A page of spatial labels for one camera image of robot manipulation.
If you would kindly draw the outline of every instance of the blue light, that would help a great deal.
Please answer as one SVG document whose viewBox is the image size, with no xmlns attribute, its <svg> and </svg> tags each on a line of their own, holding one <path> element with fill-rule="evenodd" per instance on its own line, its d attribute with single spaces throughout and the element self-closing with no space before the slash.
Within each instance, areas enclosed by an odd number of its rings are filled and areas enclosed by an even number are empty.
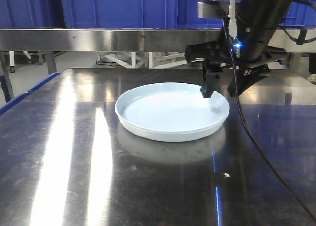
<svg viewBox="0 0 316 226">
<path fill-rule="evenodd" d="M 241 47 L 241 44 L 239 44 L 239 43 L 234 44 L 234 47 L 235 47 L 235 48 L 240 48 L 240 47 Z"/>
</svg>

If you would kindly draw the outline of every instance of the table leg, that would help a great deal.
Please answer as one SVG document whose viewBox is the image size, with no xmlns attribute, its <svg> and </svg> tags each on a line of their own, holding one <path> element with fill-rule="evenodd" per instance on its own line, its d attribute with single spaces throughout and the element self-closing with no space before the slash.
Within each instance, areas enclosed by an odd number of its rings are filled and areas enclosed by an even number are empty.
<svg viewBox="0 0 316 226">
<path fill-rule="evenodd" d="M 46 56 L 48 74 L 56 73 L 57 67 L 56 67 L 54 52 L 48 51 L 45 53 L 45 56 Z"/>
<path fill-rule="evenodd" d="M 13 93 L 11 80 L 9 77 L 7 63 L 5 61 L 4 53 L 2 51 L 0 51 L 0 62 L 1 62 L 0 82 L 2 85 L 2 91 L 4 94 L 5 101 L 9 102 L 14 98 L 14 93 Z"/>
<path fill-rule="evenodd" d="M 300 68 L 301 57 L 302 53 L 292 53 L 289 66 L 290 71 L 294 73 L 298 72 L 298 69 Z"/>
</svg>

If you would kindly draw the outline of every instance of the black cable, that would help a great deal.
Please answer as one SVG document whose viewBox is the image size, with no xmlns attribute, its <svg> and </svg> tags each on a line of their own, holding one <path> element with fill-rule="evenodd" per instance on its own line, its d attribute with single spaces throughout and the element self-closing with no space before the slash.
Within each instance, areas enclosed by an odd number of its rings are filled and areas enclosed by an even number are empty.
<svg viewBox="0 0 316 226">
<path fill-rule="evenodd" d="M 275 170 L 275 168 L 270 163 L 270 161 L 267 159 L 267 157 L 265 156 L 265 154 L 264 154 L 263 150 L 261 149 L 260 145 L 257 143 L 255 138 L 252 136 L 252 134 L 251 134 L 251 132 L 250 132 L 250 130 L 248 128 L 248 125 L 247 125 L 247 123 L 245 121 L 245 118 L 244 118 L 244 115 L 243 115 L 243 111 L 242 111 L 242 108 L 241 108 L 241 104 L 240 104 L 238 88 L 237 88 L 237 76 L 236 76 L 235 60 L 234 60 L 234 56 L 233 56 L 233 53 L 232 53 L 231 48 L 230 48 L 229 38 L 227 36 L 227 32 L 226 32 L 226 29 L 225 29 L 224 20 L 223 20 L 223 28 L 224 28 L 223 30 L 224 30 L 224 33 L 225 33 L 226 45 L 228 46 L 228 50 L 229 50 L 231 61 L 232 61 L 232 67 L 233 67 L 233 73 L 234 73 L 234 82 L 235 82 L 236 101 L 237 101 L 238 111 L 239 111 L 239 115 L 240 115 L 240 118 L 241 118 L 242 125 L 243 125 L 246 133 L 248 134 L 249 138 L 251 139 L 252 143 L 255 145 L 256 149 L 258 150 L 259 154 L 261 155 L 263 160 L 266 162 L 268 167 L 272 170 L 274 175 L 279 179 L 279 181 L 283 184 L 283 186 L 287 189 L 287 191 L 295 198 L 295 200 L 302 206 L 302 208 L 306 211 L 306 213 L 316 223 L 316 217 L 312 214 L 312 212 L 304 204 L 304 202 L 299 198 L 299 196 L 294 192 L 294 190 L 285 182 L 285 180 L 281 177 L 281 175 Z"/>
<path fill-rule="evenodd" d="M 303 5 L 306 5 L 306 6 L 309 6 L 311 7 L 315 12 L 316 12 L 316 4 L 313 4 L 311 2 L 307 2 L 307 1 L 303 1 L 303 0 L 294 0 L 293 2 L 296 2 L 296 3 L 300 3 L 300 4 L 303 4 Z M 291 36 L 287 30 L 285 29 L 285 27 L 283 27 L 282 25 L 279 25 L 279 27 L 288 35 L 288 37 L 290 37 L 290 39 L 294 42 L 298 42 L 298 39 Z M 316 41 L 316 37 L 313 37 L 313 38 L 310 38 L 310 39 L 307 39 L 307 40 L 304 40 L 303 41 L 303 44 L 305 43 L 309 43 L 309 42 L 313 42 L 313 41 Z"/>
</svg>

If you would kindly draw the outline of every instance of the black strap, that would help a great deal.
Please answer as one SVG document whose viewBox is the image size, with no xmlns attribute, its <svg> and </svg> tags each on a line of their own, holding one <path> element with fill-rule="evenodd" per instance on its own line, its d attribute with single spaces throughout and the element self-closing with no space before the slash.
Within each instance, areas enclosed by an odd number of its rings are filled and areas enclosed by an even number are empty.
<svg viewBox="0 0 316 226">
<path fill-rule="evenodd" d="M 301 29 L 300 30 L 300 35 L 298 36 L 298 39 L 297 39 L 297 42 L 296 42 L 297 45 L 304 44 L 306 34 L 307 34 L 307 30 L 306 29 Z"/>
</svg>

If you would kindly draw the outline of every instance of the metal shelf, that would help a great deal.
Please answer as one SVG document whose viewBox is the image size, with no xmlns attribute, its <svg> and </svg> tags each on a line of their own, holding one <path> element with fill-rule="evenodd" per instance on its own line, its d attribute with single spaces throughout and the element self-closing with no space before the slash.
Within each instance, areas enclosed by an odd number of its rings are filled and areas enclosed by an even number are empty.
<svg viewBox="0 0 316 226">
<path fill-rule="evenodd" d="M 289 30 L 298 37 L 300 30 Z M 44 51 L 48 72 L 56 72 L 53 51 L 108 51 L 108 52 L 184 52 L 189 44 L 198 44 L 218 38 L 220 29 L 0 29 L 0 57 L 10 97 L 13 90 L 6 73 L 2 51 Z M 315 29 L 309 29 L 307 39 L 316 36 Z M 288 52 L 316 52 L 316 42 L 297 45 L 282 30 L 276 30 L 269 45 L 284 48 Z"/>
</svg>

